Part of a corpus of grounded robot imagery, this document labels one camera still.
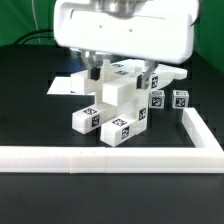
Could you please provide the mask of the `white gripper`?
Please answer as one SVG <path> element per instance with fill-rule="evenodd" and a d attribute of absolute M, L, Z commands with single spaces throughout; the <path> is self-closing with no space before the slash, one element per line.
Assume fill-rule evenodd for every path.
<path fill-rule="evenodd" d="M 143 90 L 157 61 L 180 64 L 191 56 L 197 0 L 140 0 L 133 13 L 123 15 L 115 13 L 118 7 L 118 0 L 56 1 L 55 40 L 60 46 L 83 49 L 89 79 L 100 78 L 94 51 L 149 59 L 137 79 L 137 88 Z"/>

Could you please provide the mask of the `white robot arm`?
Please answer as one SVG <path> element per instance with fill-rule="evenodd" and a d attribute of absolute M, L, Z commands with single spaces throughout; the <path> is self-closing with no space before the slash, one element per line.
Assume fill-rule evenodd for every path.
<path fill-rule="evenodd" d="M 199 0 L 57 0 L 54 38 L 82 52 L 94 81 L 96 52 L 180 64 L 193 52 L 199 8 Z"/>

